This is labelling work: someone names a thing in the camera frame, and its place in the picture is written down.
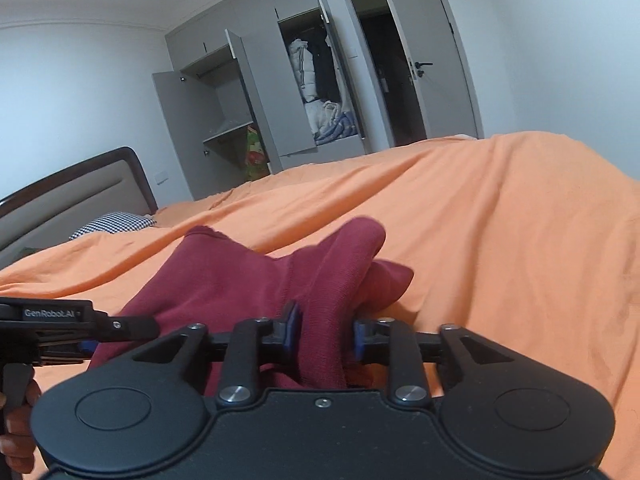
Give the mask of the person's left hand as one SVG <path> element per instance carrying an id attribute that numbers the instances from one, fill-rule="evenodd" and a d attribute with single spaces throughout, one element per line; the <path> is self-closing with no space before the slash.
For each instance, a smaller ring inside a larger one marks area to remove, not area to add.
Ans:
<path id="1" fill-rule="evenodd" d="M 30 416 L 40 396 L 41 389 L 35 379 L 29 382 L 22 405 L 14 410 L 6 408 L 6 395 L 1 393 L 2 426 L 6 428 L 6 433 L 1 436 L 1 454 L 16 474 L 30 474 L 35 467 L 36 444 L 30 428 Z"/>

